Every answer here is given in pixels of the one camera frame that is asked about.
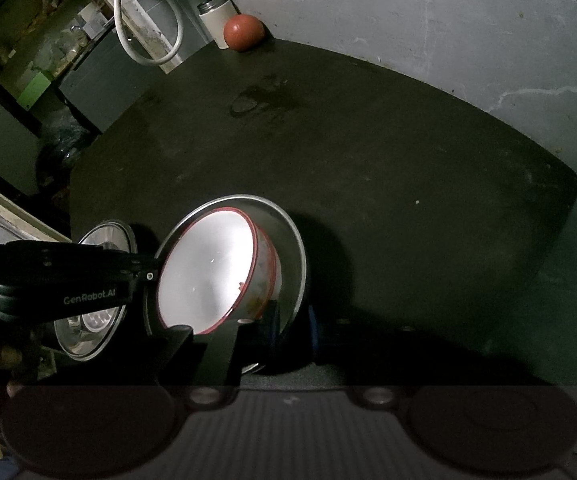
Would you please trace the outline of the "steel plate with sticker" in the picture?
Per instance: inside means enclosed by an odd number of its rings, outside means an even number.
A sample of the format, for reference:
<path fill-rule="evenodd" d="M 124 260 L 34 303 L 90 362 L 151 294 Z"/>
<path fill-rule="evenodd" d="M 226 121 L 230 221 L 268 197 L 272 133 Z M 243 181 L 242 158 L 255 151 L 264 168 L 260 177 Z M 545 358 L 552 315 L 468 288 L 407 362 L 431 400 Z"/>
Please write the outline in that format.
<path fill-rule="evenodd" d="M 138 252 L 136 237 L 127 223 L 106 220 L 80 238 L 79 245 L 95 246 L 109 252 Z M 63 352 L 74 361 L 97 358 L 108 346 L 124 319 L 128 299 L 121 296 L 117 278 L 89 278 L 86 285 L 63 298 L 66 318 L 53 323 Z"/>

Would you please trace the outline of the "dark grey appliance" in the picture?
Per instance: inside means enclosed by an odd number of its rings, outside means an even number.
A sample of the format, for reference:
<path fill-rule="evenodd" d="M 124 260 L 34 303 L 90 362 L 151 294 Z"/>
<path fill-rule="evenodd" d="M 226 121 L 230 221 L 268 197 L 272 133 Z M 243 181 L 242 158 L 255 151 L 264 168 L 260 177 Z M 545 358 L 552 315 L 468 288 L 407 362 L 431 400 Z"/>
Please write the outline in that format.
<path fill-rule="evenodd" d="M 164 79 L 161 68 L 142 66 L 129 58 L 112 30 L 68 72 L 60 90 L 90 124 L 104 132 L 146 90 Z"/>

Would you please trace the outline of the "steel bowl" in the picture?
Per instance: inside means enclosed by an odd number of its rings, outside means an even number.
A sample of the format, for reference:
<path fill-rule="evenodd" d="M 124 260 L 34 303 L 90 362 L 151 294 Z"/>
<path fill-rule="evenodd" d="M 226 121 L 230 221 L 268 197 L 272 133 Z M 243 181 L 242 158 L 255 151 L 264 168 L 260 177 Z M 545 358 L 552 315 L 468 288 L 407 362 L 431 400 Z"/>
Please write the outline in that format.
<path fill-rule="evenodd" d="M 243 370 L 253 373 L 296 318 L 306 288 L 304 243 L 267 198 L 215 198 L 187 214 L 155 254 L 144 320 L 151 334 L 186 325 L 212 336 L 229 321 L 252 324 Z"/>

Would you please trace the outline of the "green box on shelf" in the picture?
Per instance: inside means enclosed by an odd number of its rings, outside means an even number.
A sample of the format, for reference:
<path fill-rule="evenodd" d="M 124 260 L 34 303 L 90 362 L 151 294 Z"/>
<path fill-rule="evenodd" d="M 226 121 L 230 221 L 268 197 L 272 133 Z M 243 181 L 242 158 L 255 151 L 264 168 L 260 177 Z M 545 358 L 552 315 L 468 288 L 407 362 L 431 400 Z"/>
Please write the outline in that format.
<path fill-rule="evenodd" d="M 22 93 L 17 98 L 17 103 L 24 110 L 30 110 L 34 103 L 42 97 L 42 94 L 50 88 L 53 77 L 50 73 L 39 72 L 28 82 Z"/>

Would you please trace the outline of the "white steel-lid canister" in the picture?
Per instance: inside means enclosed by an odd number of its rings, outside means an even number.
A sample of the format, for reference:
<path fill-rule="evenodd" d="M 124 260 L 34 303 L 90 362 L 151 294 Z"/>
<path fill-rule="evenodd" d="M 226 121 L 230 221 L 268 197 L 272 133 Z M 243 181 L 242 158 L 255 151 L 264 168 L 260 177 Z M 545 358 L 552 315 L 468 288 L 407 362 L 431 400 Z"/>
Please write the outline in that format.
<path fill-rule="evenodd" d="M 228 49 L 223 31 L 230 18 L 238 15 L 232 0 L 205 0 L 197 5 L 198 14 L 220 50 Z"/>

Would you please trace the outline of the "white bowl red rim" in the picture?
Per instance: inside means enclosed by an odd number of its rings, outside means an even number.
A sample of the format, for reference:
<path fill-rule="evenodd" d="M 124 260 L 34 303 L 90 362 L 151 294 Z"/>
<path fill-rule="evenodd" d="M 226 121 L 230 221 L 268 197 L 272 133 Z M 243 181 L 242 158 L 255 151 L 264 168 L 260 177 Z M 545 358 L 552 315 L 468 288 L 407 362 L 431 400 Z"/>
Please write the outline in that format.
<path fill-rule="evenodd" d="M 186 325 L 205 335 L 230 316 L 260 318 L 281 287 L 269 235 L 244 210 L 218 207 L 184 228 L 168 250 L 156 311 L 162 326 Z"/>

